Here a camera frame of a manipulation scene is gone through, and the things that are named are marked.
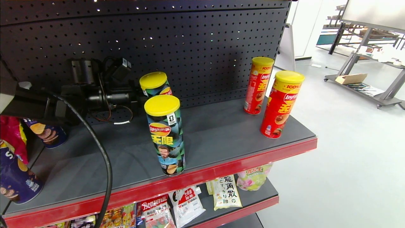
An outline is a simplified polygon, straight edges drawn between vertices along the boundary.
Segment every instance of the gray shelf surface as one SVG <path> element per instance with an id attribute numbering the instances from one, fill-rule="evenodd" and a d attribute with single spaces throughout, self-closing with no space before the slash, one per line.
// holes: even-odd
<path id="1" fill-rule="evenodd" d="M 244 99 L 237 99 L 181 110 L 186 170 L 316 137 L 290 116 L 282 136 L 268 139 L 259 132 L 263 112 L 249 115 L 243 104 Z M 164 178 L 144 115 L 129 124 L 100 124 L 93 128 L 111 160 L 113 189 Z M 46 181 L 44 189 L 30 202 L 11 204 L 6 214 L 68 204 L 104 192 L 107 184 L 104 161 L 84 127 L 73 128 L 62 146 L 45 149 L 32 171 Z"/>
<path id="2" fill-rule="evenodd" d="M 371 60 L 374 60 L 374 61 L 377 61 L 377 62 L 378 62 L 378 60 L 377 60 L 377 59 L 373 59 L 372 56 L 366 56 L 366 55 L 362 55 L 362 54 L 358 54 L 358 53 L 353 53 L 353 54 L 356 55 L 356 56 L 361 56 L 361 57 L 364 57 L 364 58 L 367 58 L 367 59 L 371 59 Z M 404 69 L 404 68 L 405 68 L 404 66 L 395 66 L 394 64 L 392 64 L 392 63 L 390 63 L 390 62 L 382 62 L 382 63 L 384 63 L 384 64 L 386 64 L 386 65 L 388 65 L 388 66 L 390 66 L 390 67 L 395 67 L 395 68 L 398 68 L 398 69 Z"/>
<path id="3" fill-rule="evenodd" d="M 224 224 L 219 228 L 240 228 L 240 227 L 250 227 L 250 228 L 263 228 L 262 222 L 256 213 L 240 218 L 236 221 Z"/>
<path id="4" fill-rule="evenodd" d="M 192 220 L 190 223 L 188 223 L 185 226 L 185 228 L 198 225 L 200 223 L 209 221 L 211 219 L 215 219 L 217 217 L 241 209 L 241 207 L 230 207 L 214 211 L 214 199 L 213 196 L 208 194 L 206 184 L 201 184 L 199 185 L 199 187 L 201 188 L 201 194 L 199 194 L 198 197 L 200 198 L 201 204 L 206 211 L 197 218 L 195 218 L 194 220 Z M 266 180 L 266 182 L 257 191 L 243 191 L 238 188 L 238 193 L 239 197 L 241 198 L 243 207 L 250 206 L 259 203 L 261 201 L 278 196 L 277 190 L 274 188 L 274 186 L 270 183 L 269 180 Z"/>

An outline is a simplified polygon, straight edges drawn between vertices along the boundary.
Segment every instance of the white floor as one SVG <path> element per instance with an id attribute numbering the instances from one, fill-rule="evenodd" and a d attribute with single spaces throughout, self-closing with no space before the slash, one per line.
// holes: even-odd
<path id="1" fill-rule="evenodd" d="M 405 111 L 380 110 L 367 99 L 324 82 L 344 56 L 317 48 L 296 62 L 306 75 L 292 115 L 318 136 L 316 150 L 278 161 L 269 179 L 280 203 L 258 212 L 265 228 L 404 228 Z M 311 67 L 312 63 L 322 68 Z M 352 73 L 385 90 L 400 69 L 362 60 Z M 397 98 L 405 100 L 405 86 Z"/>

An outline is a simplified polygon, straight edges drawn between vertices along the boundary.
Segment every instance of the potato chip canister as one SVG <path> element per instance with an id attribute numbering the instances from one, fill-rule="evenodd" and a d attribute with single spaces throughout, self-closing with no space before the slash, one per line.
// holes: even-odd
<path id="1" fill-rule="evenodd" d="M 295 71 L 279 71 L 267 101 L 260 132 L 279 138 L 290 115 L 305 76 Z"/>
<path id="2" fill-rule="evenodd" d="M 60 126 L 45 125 L 36 120 L 26 119 L 23 121 L 44 143 L 48 149 L 56 148 L 68 140 L 68 136 Z"/>
<path id="3" fill-rule="evenodd" d="M 180 174 L 185 166 L 180 100 L 158 95 L 147 100 L 144 107 L 163 172 L 169 176 Z"/>
<path id="4" fill-rule="evenodd" d="M 251 115 L 260 113 L 273 64 L 274 59 L 268 57 L 255 57 L 252 59 L 244 106 L 245 112 Z"/>
<path id="5" fill-rule="evenodd" d="M 0 141 L 0 192 L 16 204 L 35 198 L 43 188 L 38 177 Z"/>
<path id="6" fill-rule="evenodd" d="M 147 97 L 157 95 L 173 95 L 170 89 L 167 75 L 164 72 L 152 72 L 142 76 L 139 79 L 139 84 L 143 94 Z"/>

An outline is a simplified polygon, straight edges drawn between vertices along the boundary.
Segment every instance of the yellow lid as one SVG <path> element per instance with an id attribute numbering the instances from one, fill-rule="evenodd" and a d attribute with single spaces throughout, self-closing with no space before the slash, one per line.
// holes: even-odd
<path id="1" fill-rule="evenodd" d="M 163 85 L 167 81 L 167 75 L 164 72 L 152 72 L 145 74 L 139 79 L 139 84 L 141 88 L 144 89 L 155 89 Z"/>
<path id="2" fill-rule="evenodd" d="M 172 95 L 151 97 L 145 103 L 145 111 L 151 116 L 165 116 L 175 112 L 180 107 L 180 100 Z"/>
<path id="3" fill-rule="evenodd" d="M 273 66 L 274 59 L 268 57 L 254 57 L 252 62 L 260 66 Z"/>
<path id="4" fill-rule="evenodd" d="M 278 81 L 292 84 L 299 84 L 305 80 L 304 75 L 295 71 L 279 71 L 275 77 Z"/>

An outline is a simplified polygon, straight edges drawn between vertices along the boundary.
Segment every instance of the red shelf edge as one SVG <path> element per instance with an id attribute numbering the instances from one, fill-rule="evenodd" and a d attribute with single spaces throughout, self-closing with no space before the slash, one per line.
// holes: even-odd
<path id="1" fill-rule="evenodd" d="M 198 185 L 218 177 L 235 174 L 271 161 L 278 161 L 287 157 L 299 155 L 316 149 L 317 142 L 318 139 L 314 137 L 298 143 L 289 144 L 285 147 L 275 148 L 270 151 L 256 152 L 251 156 L 227 163 L 220 163 L 199 170 L 186 170 L 179 176 L 166 177 L 150 184 L 135 186 L 121 191 L 117 189 L 110 196 L 108 209 L 118 208 L 135 201 L 166 194 L 191 185 Z M 104 194 L 98 195 L 99 196 L 90 199 L 78 199 L 75 200 L 77 202 L 70 204 L 59 203 L 44 206 L 42 209 L 37 208 L 9 214 L 6 213 L 3 215 L 3 218 L 9 228 L 43 227 L 98 213 L 104 199 Z"/>
<path id="2" fill-rule="evenodd" d="M 263 210 L 264 208 L 268 208 L 268 207 L 273 206 L 278 203 L 279 203 L 279 196 L 275 196 L 270 199 L 258 202 L 256 204 L 243 207 L 239 210 L 228 213 L 226 215 L 219 216 L 215 219 L 211 219 L 209 221 L 200 223 L 198 225 L 193 226 L 192 228 L 219 227 L 224 224 L 236 221 L 245 216 L 251 215 L 257 211 Z"/>

